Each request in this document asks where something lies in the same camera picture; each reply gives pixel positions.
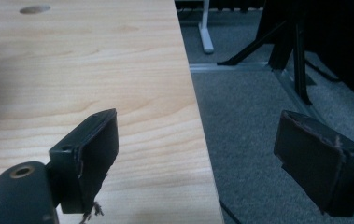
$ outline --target desk leg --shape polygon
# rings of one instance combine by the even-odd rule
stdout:
[[[202,38],[203,48],[205,53],[213,53],[214,46],[212,45],[211,37],[209,36],[207,22],[208,22],[209,0],[204,0],[203,19],[199,23],[200,37]]]

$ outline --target wood grain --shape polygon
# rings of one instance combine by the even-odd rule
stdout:
[[[174,1],[43,3],[0,0],[0,174],[116,108],[120,154],[90,223],[222,223]]]

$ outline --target cable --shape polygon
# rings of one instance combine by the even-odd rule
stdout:
[[[233,214],[233,212],[223,203],[222,200],[220,201],[220,207],[229,215],[229,217],[236,223],[236,224],[242,224],[240,220]]]
[[[185,9],[186,9],[186,8],[183,7],[182,9],[178,10],[178,11],[177,11],[177,14],[185,12]],[[194,11],[194,9],[191,8],[191,11],[189,12],[188,15],[186,15],[186,16],[184,16],[184,17],[180,16],[179,19],[180,19],[180,20],[186,20],[186,19],[192,14],[193,11]]]
[[[312,64],[311,62],[309,62],[307,59],[304,59],[305,64],[307,64],[309,67],[311,67],[314,71],[318,72],[320,75],[322,75],[323,77],[325,77],[327,80],[331,81],[331,82],[341,82],[342,80],[340,78],[337,77],[332,77],[331,75],[329,75],[328,73],[320,70],[318,67],[316,67],[314,64]]]

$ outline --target metal screw hole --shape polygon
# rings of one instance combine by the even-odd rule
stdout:
[[[30,175],[34,171],[33,166],[22,166],[15,169],[13,172],[10,173],[10,177],[13,179],[22,178]]]

